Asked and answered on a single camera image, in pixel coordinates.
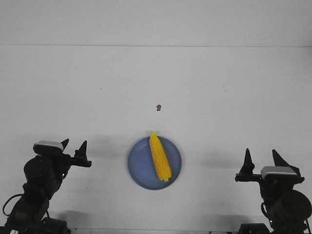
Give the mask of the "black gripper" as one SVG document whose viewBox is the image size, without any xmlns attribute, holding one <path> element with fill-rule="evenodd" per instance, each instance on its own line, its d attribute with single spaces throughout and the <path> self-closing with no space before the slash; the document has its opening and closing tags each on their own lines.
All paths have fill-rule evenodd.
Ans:
<svg viewBox="0 0 312 234">
<path fill-rule="evenodd" d="M 53 155 L 39 155 L 33 158 L 33 175 L 34 176 L 66 176 L 71 166 L 86 167 L 92 166 L 92 162 L 87 159 L 86 149 L 87 141 L 85 140 L 75 154 L 71 157 L 64 154 L 69 139 L 61 142 L 62 153 Z"/>
<path fill-rule="evenodd" d="M 282 156 L 272 149 L 273 160 L 275 166 L 290 167 L 294 172 L 299 174 L 299 169 L 287 163 Z M 284 191 L 292 190 L 294 185 L 302 183 L 305 178 L 299 175 L 267 175 L 265 178 L 260 174 L 253 174 L 255 165 L 252 162 L 250 150 L 247 148 L 245 152 L 244 162 L 239 171 L 235 175 L 236 182 L 257 182 L 262 195 L 281 194 Z"/>
</svg>

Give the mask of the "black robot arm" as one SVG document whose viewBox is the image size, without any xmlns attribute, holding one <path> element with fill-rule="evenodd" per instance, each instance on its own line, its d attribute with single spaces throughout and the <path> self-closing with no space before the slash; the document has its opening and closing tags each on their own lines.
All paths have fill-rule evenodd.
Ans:
<svg viewBox="0 0 312 234">
<path fill-rule="evenodd" d="M 35 232 L 71 166 L 92 166 L 86 155 L 87 141 L 75 150 L 73 157 L 63 152 L 68 142 L 69 139 L 62 142 L 42 140 L 33 145 L 36 156 L 24 166 L 26 183 L 22 186 L 23 193 L 12 211 L 5 214 L 5 229 L 19 233 Z"/>
<path fill-rule="evenodd" d="M 299 168 L 287 163 L 276 150 L 272 150 L 272 155 L 274 166 L 265 166 L 259 174 L 254 174 L 255 165 L 247 149 L 235 180 L 258 183 L 263 200 L 260 208 L 273 234 L 311 233 L 308 219 L 312 215 L 312 204 L 303 193 L 294 190 L 294 186 L 305 179 Z"/>
</svg>

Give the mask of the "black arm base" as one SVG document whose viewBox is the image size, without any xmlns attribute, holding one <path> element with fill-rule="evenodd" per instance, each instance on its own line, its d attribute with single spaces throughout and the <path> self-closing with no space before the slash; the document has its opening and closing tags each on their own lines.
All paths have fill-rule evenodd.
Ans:
<svg viewBox="0 0 312 234">
<path fill-rule="evenodd" d="M 70 234 L 67 222 L 54 218 L 44 218 L 36 229 L 18 229 L 16 227 L 1 227 L 1 234 Z"/>
<path fill-rule="evenodd" d="M 270 231 L 263 223 L 244 223 L 241 224 L 238 234 L 270 234 Z"/>
</svg>

